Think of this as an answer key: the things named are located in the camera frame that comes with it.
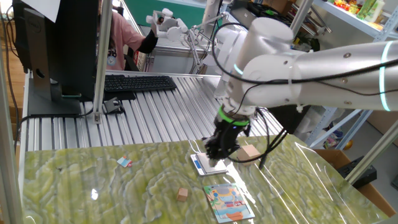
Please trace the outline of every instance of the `black cable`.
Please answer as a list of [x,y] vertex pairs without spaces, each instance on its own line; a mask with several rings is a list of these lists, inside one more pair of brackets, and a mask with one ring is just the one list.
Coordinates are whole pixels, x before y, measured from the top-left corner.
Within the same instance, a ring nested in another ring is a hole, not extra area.
[[[8,26],[10,26],[11,36],[10,36],[10,33],[8,32]],[[11,22],[7,22],[6,27],[7,27],[7,31],[6,31],[6,32],[7,32],[7,36],[8,36],[8,39],[10,40],[10,49],[11,49],[11,52],[12,52],[17,58],[19,58],[18,54],[16,54],[15,51],[14,51],[14,49],[12,48],[12,45],[13,45],[13,44],[14,44],[14,47],[15,47],[15,42],[13,42],[13,40],[12,40],[12,38],[11,38],[11,37],[14,36],[14,33],[13,33],[13,31],[12,31]]]
[[[10,92],[11,92],[11,98],[12,98],[12,103],[14,104],[15,107],[15,114],[16,114],[16,124],[18,127],[18,123],[19,123],[19,114],[18,114],[18,105],[17,105],[17,101],[15,99],[15,95],[14,95],[14,90],[12,89],[12,81],[11,81],[11,74],[10,74],[10,61],[9,61],[9,52],[8,52],[8,43],[7,43],[7,34],[6,34],[6,23],[4,22],[4,18],[3,16],[1,16],[1,24],[3,26],[3,34],[4,34],[4,43],[6,45],[6,65],[7,65],[7,77],[8,77],[8,85],[10,88]],[[14,140],[14,150],[17,150],[17,141],[18,141],[18,128],[16,128],[16,134],[15,134],[15,140]]]
[[[228,156],[228,159],[230,159],[231,161],[233,161],[233,162],[237,162],[237,163],[247,163],[247,162],[252,162],[252,161],[256,161],[256,160],[258,160],[258,159],[261,159],[261,161],[260,161],[260,166],[259,166],[259,168],[261,169],[262,168],[262,166],[265,164],[265,161],[266,161],[266,157],[267,157],[267,155],[270,153],[270,152],[272,152],[283,140],[284,140],[284,138],[286,137],[286,135],[288,134],[288,132],[285,130],[285,129],[282,129],[282,131],[274,138],[274,140],[270,143],[270,140],[269,140],[269,129],[268,129],[268,125],[267,125],[267,121],[266,121],[266,119],[265,119],[265,117],[264,117],[264,115],[262,114],[262,113],[260,113],[261,114],[261,117],[262,117],[262,119],[263,119],[263,121],[264,121],[264,124],[266,125],[266,128],[267,128],[267,149],[266,149],[266,151],[263,153],[263,154],[261,154],[261,155],[259,155],[259,156],[256,156],[256,157],[254,157],[254,158],[251,158],[251,159],[248,159],[248,160],[245,160],[245,161],[240,161],[240,160],[237,160],[237,159],[233,159],[233,158],[231,158],[231,157],[229,157]],[[227,130],[232,126],[232,124],[234,123],[234,122],[236,122],[236,121],[242,121],[242,119],[236,119],[236,120],[234,120],[232,123],[230,123],[229,125],[228,125],[228,127],[226,128],[226,131],[223,133],[223,135],[221,136],[221,140],[220,140],[220,145],[221,145],[221,150],[222,151],[225,151],[224,150],[224,147],[223,147],[223,138],[225,137],[225,133],[227,132]]]
[[11,49],[11,52],[16,56],[16,57],[18,57],[18,54],[16,54],[15,53],[15,51],[14,51],[14,49],[12,48],[12,45],[11,44],[13,44],[14,45],[14,47],[15,47],[15,41],[14,41],[14,29],[12,28],[12,25],[11,25],[11,21],[12,20],[14,20],[14,18],[12,18],[12,19],[10,19],[10,17],[8,16],[8,12],[9,12],[9,10],[12,8],[12,5],[7,9],[7,11],[6,11],[6,16],[7,16],[7,26],[6,27],[8,27],[8,25],[10,26],[10,30],[11,30],[11,37],[9,36],[9,33],[8,33],[8,29],[6,29],[7,31],[7,36],[8,36],[8,38],[9,38],[9,40],[10,40],[10,49]]
[[23,118],[21,119],[20,125],[21,125],[24,121],[26,121],[26,120],[28,120],[28,119],[31,119],[31,118],[82,118],[82,117],[84,117],[84,116],[87,116],[87,115],[91,114],[91,113],[93,112],[93,110],[94,110],[94,109],[92,108],[89,112],[87,112],[87,113],[85,113],[85,114],[79,114],[79,115],[70,115],[70,114],[58,114],[58,115],[52,115],[52,114],[49,114],[49,115],[46,115],[46,114],[42,114],[42,115],[28,115],[28,116],[23,117]]
[[[222,5],[223,5],[223,2],[220,1],[220,3],[218,4],[218,11],[217,11],[216,17],[220,15],[220,9],[221,9]],[[214,31],[215,31],[215,28],[216,28],[216,24],[217,24],[217,27],[218,27],[218,20],[216,20],[215,23],[214,23],[213,30],[211,31],[211,35],[210,35],[210,40],[213,37]],[[209,47],[210,47],[210,42],[207,43],[206,51],[209,50]],[[206,52],[203,53],[203,55],[200,57],[199,61],[202,61],[207,55],[208,55],[208,53],[206,53]],[[199,71],[197,71],[197,74],[201,73],[203,70],[204,70],[204,66],[202,66],[202,68]]]
[[244,100],[244,98],[246,97],[246,94],[248,93],[248,91],[249,91],[251,88],[257,87],[257,86],[259,86],[259,85],[261,85],[261,84],[254,85],[254,86],[248,88],[248,90],[246,90],[246,91],[244,92],[244,95],[243,95],[243,97],[242,97],[241,103],[239,104],[239,107],[238,107],[238,109],[236,110],[236,112],[235,112],[234,114],[232,114],[232,116],[236,115],[236,113],[239,111],[239,109],[241,109],[242,104],[243,104],[243,100]]
[[[226,71],[221,66],[221,64],[219,63],[219,61],[216,58],[215,51],[214,51],[214,49],[215,49],[215,47],[214,47],[215,46],[215,39],[216,39],[217,33],[218,33],[218,31],[220,29],[222,29],[222,28],[224,28],[226,26],[231,26],[231,25],[241,26],[241,27],[249,30],[245,25],[240,24],[238,22],[225,23],[225,24],[221,25],[216,30],[216,32],[215,32],[215,34],[213,36],[213,39],[211,40],[212,41],[212,45],[211,45],[212,51],[211,51],[211,53],[213,54],[214,60],[215,60],[215,62],[217,64],[217,66],[221,69],[221,71],[223,71],[225,74],[227,74],[227,75],[229,75],[229,76],[231,76],[231,77],[233,77],[233,78],[235,78],[235,79],[237,79],[239,81],[246,82],[246,83],[261,84],[261,85],[286,85],[286,84],[289,84],[289,80],[286,80],[286,79],[285,80],[269,80],[269,81],[248,80],[248,79],[241,78],[240,76],[234,75],[234,74]],[[344,77],[350,77],[350,76],[354,76],[354,75],[362,75],[364,73],[368,73],[368,72],[372,72],[372,71],[375,71],[375,70],[379,70],[381,67],[390,67],[390,66],[394,66],[394,65],[398,65],[398,59],[391,60],[391,61],[384,62],[384,63],[380,63],[380,64],[377,64],[377,65],[371,65],[371,66],[368,66],[368,67],[365,67],[365,68],[360,68],[360,69],[349,71],[349,72],[339,73],[339,74],[336,74],[336,75],[327,75],[327,76],[324,76],[324,77],[315,77],[315,78],[304,78],[304,79],[301,79],[301,80],[291,80],[291,83],[292,84],[298,84],[298,83],[307,83],[307,82],[321,82],[321,81],[326,81],[326,80],[331,80],[331,79],[336,79],[336,78],[344,78]]]
[[361,96],[377,96],[377,95],[381,95],[381,94],[383,94],[383,93],[391,93],[391,92],[398,91],[398,89],[393,89],[393,90],[387,90],[387,91],[379,92],[379,93],[360,93],[360,92],[357,92],[357,91],[354,91],[354,90],[350,90],[350,89],[348,89],[348,88],[336,86],[336,85],[329,84],[329,83],[325,83],[325,82],[317,82],[317,83],[320,83],[320,84],[326,85],[326,86],[330,86],[330,87],[333,87],[333,88],[338,88],[338,89],[340,89],[340,90],[350,91],[350,92],[352,92],[352,93],[355,93],[355,94],[358,94],[358,95],[361,95]]

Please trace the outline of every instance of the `green marble tabletop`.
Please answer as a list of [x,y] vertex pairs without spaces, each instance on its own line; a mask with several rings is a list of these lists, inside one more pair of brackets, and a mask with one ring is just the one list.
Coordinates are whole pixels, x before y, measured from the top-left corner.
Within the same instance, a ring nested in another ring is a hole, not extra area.
[[[266,138],[239,138],[265,150]],[[228,165],[200,177],[190,159],[201,141],[36,151],[25,154],[26,223],[217,223],[203,187],[235,182],[256,217],[238,223],[377,223],[387,216],[331,165],[287,136],[266,168]],[[116,163],[127,156],[132,167]],[[186,202],[176,200],[180,187]]]

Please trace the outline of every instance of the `black sleeve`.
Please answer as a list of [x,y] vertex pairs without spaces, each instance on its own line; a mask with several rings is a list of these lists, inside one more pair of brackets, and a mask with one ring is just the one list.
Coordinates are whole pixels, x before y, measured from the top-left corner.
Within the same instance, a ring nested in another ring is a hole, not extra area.
[[137,49],[139,52],[149,54],[151,53],[157,44],[157,37],[155,36],[154,32],[150,30],[147,37],[142,41],[141,46]]

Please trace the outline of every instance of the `keyboard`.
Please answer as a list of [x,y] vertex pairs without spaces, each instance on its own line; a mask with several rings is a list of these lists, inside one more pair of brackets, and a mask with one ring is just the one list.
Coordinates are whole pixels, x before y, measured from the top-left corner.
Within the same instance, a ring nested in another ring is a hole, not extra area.
[[152,91],[173,90],[177,86],[168,76],[125,77],[124,75],[106,75],[105,91]]

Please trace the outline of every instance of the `small wooden cube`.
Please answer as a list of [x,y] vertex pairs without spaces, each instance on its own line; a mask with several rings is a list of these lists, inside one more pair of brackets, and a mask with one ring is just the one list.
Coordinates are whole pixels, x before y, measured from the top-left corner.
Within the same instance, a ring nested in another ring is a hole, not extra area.
[[187,197],[188,197],[188,189],[183,189],[182,187],[180,187],[177,193],[177,200],[180,202],[184,202],[187,200]]
[[[240,161],[252,159],[252,158],[260,156],[260,155],[261,155],[260,152],[253,145],[242,146],[242,148],[238,150],[238,159]],[[245,163],[243,163],[243,165],[249,166],[251,164],[254,164],[255,162],[256,161],[245,162]]]

